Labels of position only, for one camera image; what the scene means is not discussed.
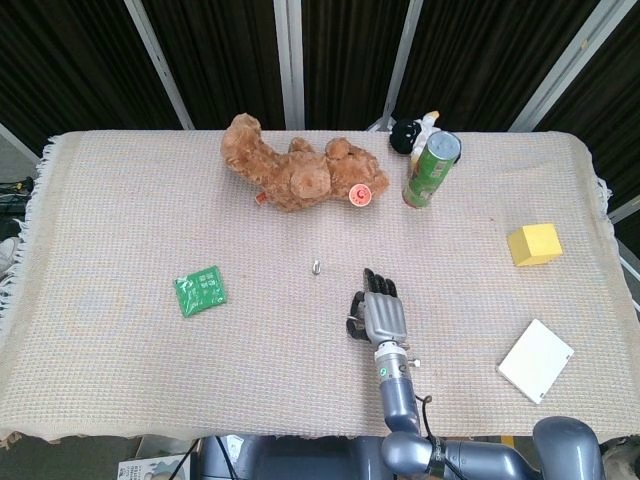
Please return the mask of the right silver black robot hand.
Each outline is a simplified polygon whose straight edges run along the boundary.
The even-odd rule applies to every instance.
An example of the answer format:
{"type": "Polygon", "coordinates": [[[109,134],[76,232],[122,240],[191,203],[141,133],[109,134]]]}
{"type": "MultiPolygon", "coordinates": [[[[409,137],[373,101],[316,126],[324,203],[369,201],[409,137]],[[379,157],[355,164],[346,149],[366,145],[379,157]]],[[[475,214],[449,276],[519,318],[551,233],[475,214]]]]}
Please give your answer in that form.
{"type": "Polygon", "coordinates": [[[365,268],[363,285],[351,301],[345,322],[347,334],[374,346],[386,342],[404,343],[408,333],[403,303],[395,283],[365,268]]]}

